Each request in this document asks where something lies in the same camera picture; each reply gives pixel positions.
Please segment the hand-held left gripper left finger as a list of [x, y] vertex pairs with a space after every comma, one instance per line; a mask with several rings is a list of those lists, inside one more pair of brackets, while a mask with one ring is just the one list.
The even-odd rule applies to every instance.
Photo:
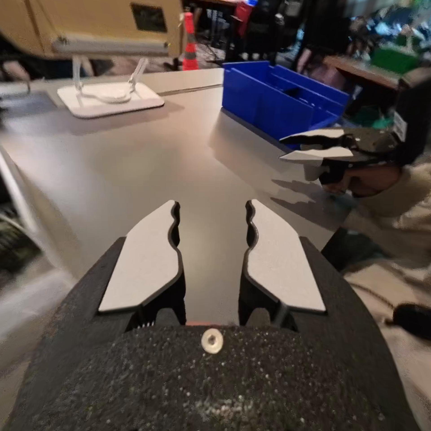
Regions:
[[169, 200], [127, 233], [98, 312], [137, 310], [165, 292], [170, 302], [184, 299], [179, 211], [180, 204]]

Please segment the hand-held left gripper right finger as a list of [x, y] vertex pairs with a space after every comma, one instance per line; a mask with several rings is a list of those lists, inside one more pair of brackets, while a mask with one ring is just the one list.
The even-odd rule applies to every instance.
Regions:
[[240, 292], [250, 306], [325, 313], [326, 306], [295, 229], [260, 201], [246, 202]]

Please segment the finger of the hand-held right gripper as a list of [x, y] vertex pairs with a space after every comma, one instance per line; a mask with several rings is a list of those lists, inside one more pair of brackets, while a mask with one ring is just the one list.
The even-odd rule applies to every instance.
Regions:
[[291, 150], [325, 150], [333, 147], [344, 147], [344, 130], [315, 129], [283, 137], [279, 143]]
[[308, 182], [318, 180], [319, 176], [324, 172], [328, 172], [327, 168], [322, 167], [323, 161], [350, 161], [353, 157], [353, 152], [344, 147], [332, 147], [324, 150], [294, 150], [288, 154], [284, 154], [279, 159], [281, 161], [303, 166], [304, 178]]

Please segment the person's right forearm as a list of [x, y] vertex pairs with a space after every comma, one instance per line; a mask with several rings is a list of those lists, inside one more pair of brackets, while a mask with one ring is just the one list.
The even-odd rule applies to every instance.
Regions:
[[374, 196], [355, 196], [345, 175], [325, 189], [352, 194], [355, 206], [343, 224], [343, 241], [353, 257], [387, 258], [408, 268], [425, 268], [431, 257], [431, 166], [427, 162], [401, 170], [396, 184]]

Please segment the person's right hand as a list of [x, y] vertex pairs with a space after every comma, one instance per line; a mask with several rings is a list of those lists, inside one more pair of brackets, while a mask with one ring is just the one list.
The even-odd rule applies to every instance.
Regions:
[[374, 165], [349, 169], [345, 176], [350, 178], [348, 189], [355, 196], [369, 197], [390, 188], [400, 179], [401, 168], [394, 165]]

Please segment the green crate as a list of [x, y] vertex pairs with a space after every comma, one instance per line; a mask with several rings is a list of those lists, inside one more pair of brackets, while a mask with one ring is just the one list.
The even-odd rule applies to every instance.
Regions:
[[370, 64], [386, 71], [403, 75], [418, 67], [419, 56], [415, 52], [402, 52], [392, 47], [376, 48]]

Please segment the blue plastic bin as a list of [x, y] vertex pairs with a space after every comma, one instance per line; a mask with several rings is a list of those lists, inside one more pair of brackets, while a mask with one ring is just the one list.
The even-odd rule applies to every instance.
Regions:
[[272, 142], [333, 126], [349, 95], [268, 61], [225, 63], [222, 110]]

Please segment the brown wooden table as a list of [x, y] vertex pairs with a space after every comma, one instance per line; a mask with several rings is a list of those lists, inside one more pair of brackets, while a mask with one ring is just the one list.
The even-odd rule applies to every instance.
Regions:
[[393, 90], [398, 88], [400, 79], [398, 74], [370, 65], [361, 60], [346, 56], [326, 56], [323, 59], [323, 64], [337, 69], [340, 73], [353, 75], [386, 88]]

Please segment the orange traffic cone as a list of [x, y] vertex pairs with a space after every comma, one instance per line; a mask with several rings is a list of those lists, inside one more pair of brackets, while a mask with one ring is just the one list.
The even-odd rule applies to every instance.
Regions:
[[184, 26], [186, 32], [186, 46], [182, 60], [183, 71], [199, 70], [196, 52], [196, 39], [194, 28], [194, 16], [191, 12], [184, 13]]

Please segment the white stand base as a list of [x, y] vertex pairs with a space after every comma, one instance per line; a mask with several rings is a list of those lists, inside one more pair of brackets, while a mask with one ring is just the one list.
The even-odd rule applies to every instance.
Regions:
[[158, 108], [165, 104], [143, 83], [124, 82], [86, 84], [80, 90], [74, 85], [57, 90], [62, 102], [73, 116], [94, 119], [127, 112]]

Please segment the person's beige jacket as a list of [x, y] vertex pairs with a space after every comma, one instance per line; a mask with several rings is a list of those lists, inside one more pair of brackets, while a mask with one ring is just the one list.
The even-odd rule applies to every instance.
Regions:
[[349, 267], [345, 280], [361, 298], [385, 338], [421, 430], [431, 429], [431, 347], [390, 323], [396, 306], [430, 307], [430, 266], [402, 267], [401, 261], [379, 259]]

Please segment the grey bar device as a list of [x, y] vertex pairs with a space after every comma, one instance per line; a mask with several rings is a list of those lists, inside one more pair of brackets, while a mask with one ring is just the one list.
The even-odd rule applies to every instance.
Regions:
[[71, 55], [166, 57], [169, 53], [167, 42], [84, 35], [59, 36], [51, 46], [55, 52]]

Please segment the beige cabinet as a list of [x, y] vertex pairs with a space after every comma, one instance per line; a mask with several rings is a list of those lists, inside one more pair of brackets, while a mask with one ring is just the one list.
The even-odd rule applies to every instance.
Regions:
[[180, 57], [186, 43], [178, 0], [2, 0], [0, 30], [20, 51], [45, 59], [74, 56], [52, 49], [52, 42], [65, 35], [167, 42], [171, 58]]

